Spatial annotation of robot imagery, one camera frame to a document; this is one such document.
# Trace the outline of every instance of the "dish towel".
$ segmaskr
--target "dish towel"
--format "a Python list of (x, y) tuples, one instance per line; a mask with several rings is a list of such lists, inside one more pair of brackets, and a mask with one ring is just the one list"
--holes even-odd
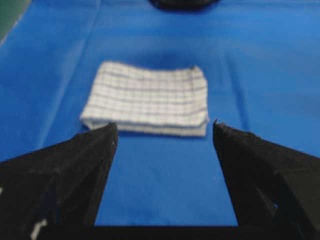
[(208, 84), (198, 67), (155, 71), (104, 62), (80, 116), (89, 129), (205, 136)]

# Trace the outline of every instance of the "fabric fold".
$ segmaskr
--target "fabric fold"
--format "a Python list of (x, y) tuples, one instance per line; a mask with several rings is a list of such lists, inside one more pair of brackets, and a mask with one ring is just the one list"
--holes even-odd
[(103, 62), (80, 116), (89, 129), (116, 122), (120, 131), (205, 136), (208, 84), (198, 67), (148, 70)]

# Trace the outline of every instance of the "white plaid towel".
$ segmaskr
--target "white plaid towel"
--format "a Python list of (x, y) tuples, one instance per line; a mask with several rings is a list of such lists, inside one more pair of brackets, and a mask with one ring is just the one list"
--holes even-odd
[(154, 71), (104, 62), (80, 116), (90, 129), (205, 136), (208, 85), (198, 67)]

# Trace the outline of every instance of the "green surface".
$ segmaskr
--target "green surface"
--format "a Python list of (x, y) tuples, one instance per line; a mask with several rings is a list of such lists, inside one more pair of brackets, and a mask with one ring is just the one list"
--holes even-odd
[(0, 41), (15, 25), (31, 0), (0, 0)]

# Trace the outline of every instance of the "blue tablecloth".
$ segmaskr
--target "blue tablecloth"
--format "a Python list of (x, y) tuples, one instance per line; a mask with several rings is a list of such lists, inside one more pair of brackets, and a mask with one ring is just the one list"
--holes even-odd
[(87, 131), (79, 115), (102, 61), (199, 66), (210, 123), (205, 138), (121, 132), (97, 225), (237, 225), (215, 118), (320, 156), (318, 0), (221, 0), (198, 12), (33, 0), (0, 46), (0, 161)]

